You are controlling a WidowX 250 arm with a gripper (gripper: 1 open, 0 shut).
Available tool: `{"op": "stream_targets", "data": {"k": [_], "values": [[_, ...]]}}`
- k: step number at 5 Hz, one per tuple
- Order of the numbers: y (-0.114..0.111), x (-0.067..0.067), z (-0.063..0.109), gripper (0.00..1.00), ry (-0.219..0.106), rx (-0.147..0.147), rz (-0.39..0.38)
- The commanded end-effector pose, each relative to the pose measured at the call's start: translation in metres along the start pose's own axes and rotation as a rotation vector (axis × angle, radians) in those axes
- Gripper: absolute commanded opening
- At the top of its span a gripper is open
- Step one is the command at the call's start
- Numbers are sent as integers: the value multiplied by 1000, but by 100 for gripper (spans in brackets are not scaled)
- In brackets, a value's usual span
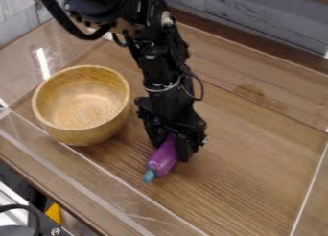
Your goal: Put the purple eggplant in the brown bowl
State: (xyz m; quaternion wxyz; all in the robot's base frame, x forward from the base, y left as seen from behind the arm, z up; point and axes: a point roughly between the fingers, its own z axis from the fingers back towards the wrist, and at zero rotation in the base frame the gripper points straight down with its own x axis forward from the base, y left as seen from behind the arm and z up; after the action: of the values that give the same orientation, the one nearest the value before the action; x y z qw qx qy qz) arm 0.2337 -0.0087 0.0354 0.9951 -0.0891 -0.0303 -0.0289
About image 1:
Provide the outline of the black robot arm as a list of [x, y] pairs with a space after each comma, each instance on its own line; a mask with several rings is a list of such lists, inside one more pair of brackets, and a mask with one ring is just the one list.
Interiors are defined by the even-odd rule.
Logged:
[[161, 146], [178, 138], [179, 161], [206, 145], [207, 122], [194, 109], [205, 99], [205, 86], [187, 65], [189, 44], [166, 0], [41, 0], [63, 29], [77, 38], [97, 40], [105, 34], [130, 50], [145, 75], [146, 97], [135, 100], [149, 138]]

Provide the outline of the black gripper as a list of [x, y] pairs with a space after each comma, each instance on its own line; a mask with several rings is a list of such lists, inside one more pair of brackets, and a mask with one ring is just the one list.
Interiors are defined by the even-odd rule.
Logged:
[[194, 83], [145, 83], [149, 93], [135, 104], [151, 144], [158, 148], [167, 136], [178, 137], [179, 161], [187, 162], [205, 145], [207, 122], [197, 112]]

